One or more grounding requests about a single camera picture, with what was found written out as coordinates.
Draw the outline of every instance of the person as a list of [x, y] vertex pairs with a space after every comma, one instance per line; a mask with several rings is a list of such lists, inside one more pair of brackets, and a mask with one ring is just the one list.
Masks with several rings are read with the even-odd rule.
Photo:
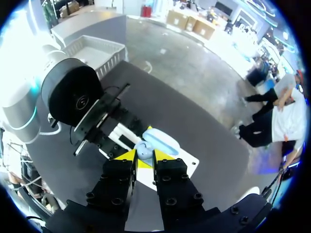
[[[286, 100], [293, 103], [285, 106]], [[283, 168], [295, 159], [303, 146], [307, 128], [307, 104], [301, 92], [296, 88], [288, 89], [269, 112], [259, 116], [250, 125], [235, 126], [234, 131], [239, 139], [244, 139], [252, 147], [263, 147], [271, 142], [295, 141], [293, 151], [287, 155]]]
[[264, 95], [256, 94], [249, 97], [242, 98], [242, 101], [247, 102], [263, 102], [267, 103], [255, 114], [252, 115], [252, 119], [256, 120], [259, 116], [269, 112], [274, 106], [278, 104], [278, 100], [282, 98], [288, 89], [296, 87], [297, 84], [303, 83], [303, 74], [300, 70], [297, 70], [295, 75], [286, 74], [284, 77], [271, 88]]

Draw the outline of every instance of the concrete floor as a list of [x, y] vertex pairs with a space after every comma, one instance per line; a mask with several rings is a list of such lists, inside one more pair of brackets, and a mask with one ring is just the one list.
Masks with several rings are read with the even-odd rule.
[[[260, 104], [250, 103], [245, 107], [240, 101], [240, 97], [255, 93], [250, 84], [216, 54], [190, 38], [130, 18], [126, 35], [130, 63], [147, 72], [151, 65], [150, 74], [197, 103], [228, 130], [239, 119], [250, 123], [250, 116], [260, 109]], [[253, 186], [262, 191], [276, 176], [281, 162], [280, 144], [254, 149], [244, 143], [250, 159], [238, 195]]]

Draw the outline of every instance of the white tray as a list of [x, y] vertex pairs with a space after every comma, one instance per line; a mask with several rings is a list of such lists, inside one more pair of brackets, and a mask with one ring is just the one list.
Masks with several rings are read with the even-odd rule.
[[72, 41], [63, 51], [92, 67], [99, 79], [125, 59], [125, 45], [87, 35]]

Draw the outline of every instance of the cable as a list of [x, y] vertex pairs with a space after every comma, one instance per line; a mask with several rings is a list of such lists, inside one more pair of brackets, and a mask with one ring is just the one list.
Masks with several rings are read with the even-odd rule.
[[281, 169], [277, 176], [274, 178], [274, 180], [272, 181], [272, 183], [267, 187], [265, 188], [265, 192], [262, 192], [261, 195], [262, 196], [265, 196], [265, 194], [268, 192], [268, 190], [274, 185], [274, 183], [277, 181], [278, 177], [284, 172], [284, 169]]
[[274, 201], [276, 200], [277, 193], [278, 193], [278, 191], [280, 190], [281, 183], [282, 183], [282, 179], [283, 179], [283, 175], [284, 175], [284, 173], [282, 173], [282, 175], [281, 175], [280, 184], [278, 185], [278, 188], [277, 188], [277, 191], [276, 191], [276, 195], [274, 196], [273, 201], [272, 201], [272, 203], [271, 203], [272, 206], [273, 206], [273, 204], [274, 204]]
[[27, 216], [26, 217], [27, 220], [32, 219], [32, 218], [43, 221], [40, 217], [36, 217], [36, 216]]
[[70, 130], [69, 130], [69, 141], [70, 141], [70, 144], [72, 144], [73, 146], [76, 146], [80, 141], [78, 140], [75, 144], [72, 143], [71, 131], [72, 131], [72, 126], [70, 127]]
[[[32, 182], [32, 181], [30, 181], [27, 177], [25, 177], [23, 174], [22, 174], [22, 176], [23, 176], [23, 178], [25, 178], [28, 182]], [[39, 184], [37, 184], [37, 183], [33, 183], [34, 185], [36, 185], [36, 186], [38, 186], [38, 187], [40, 187], [40, 188], [42, 188], [42, 189], [45, 189], [44, 187], [42, 187], [41, 185], [39, 185]]]
[[29, 183], [26, 183], [26, 184], [24, 184], [23, 186], [21, 186], [21, 187], [19, 187], [19, 188], [12, 188], [12, 190], [15, 191], [15, 190], [19, 190], [19, 189], [22, 188], [22, 187], [30, 186], [30, 185], [34, 184], [36, 181], [38, 181], [38, 180], [40, 180], [40, 179], [41, 179], [41, 176], [35, 178], [33, 181], [30, 181]]
[[58, 129], [56, 131], [53, 131], [53, 132], [40, 132], [40, 135], [43, 135], [43, 136], [51, 136], [51, 135], [56, 135], [58, 134], [59, 132], [62, 131], [62, 125], [60, 122], [57, 122], [57, 125], [58, 125]]

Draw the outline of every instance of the screw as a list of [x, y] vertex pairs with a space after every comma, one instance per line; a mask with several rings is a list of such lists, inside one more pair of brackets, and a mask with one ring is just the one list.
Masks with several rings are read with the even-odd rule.
[[168, 198], [165, 202], [166, 205], [170, 205], [170, 206], [176, 205], [176, 203], [177, 203], [176, 198]]
[[170, 181], [171, 178], [170, 178], [169, 176], [163, 176], [163, 177], [162, 177], [162, 180], [163, 180], [163, 181]]
[[108, 177], [106, 175], [101, 175], [101, 180], [107, 179]]
[[127, 181], [128, 180], [128, 178], [127, 177], [122, 177], [122, 178], [120, 178], [119, 179], [119, 181], [121, 181], [121, 182], [123, 182], [123, 181]]
[[92, 198], [94, 198], [94, 197], [95, 197], [95, 195], [94, 195], [94, 193], [92, 193], [92, 192], [89, 192], [89, 193], [86, 194], [86, 198], [87, 198], [87, 199], [92, 199]]
[[187, 179], [189, 178], [189, 176], [188, 176], [187, 174], [183, 174], [183, 175], [181, 175], [181, 178], [182, 178], [183, 180], [187, 180]]
[[121, 199], [121, 198], [113, 198], [111, 200], [111, 203], [114, 204], [114, 205], [122, 205], [123, 199]]
[[246, 225], [248, 223], [248, 217], [247, 216], [243, 216], [240, 219], [240, 224], [241, 225]]
[[234, 205], [230, 208], [230, 211], [233, 215], [237, 215], [239, 213], [238, 207]]
[[200, 200], [200, 199], [202, 199], [202, 197], [203, 197], [202, 193], [196, 193], [193, 196], [193, 198], [196, 199], [196, 200]]

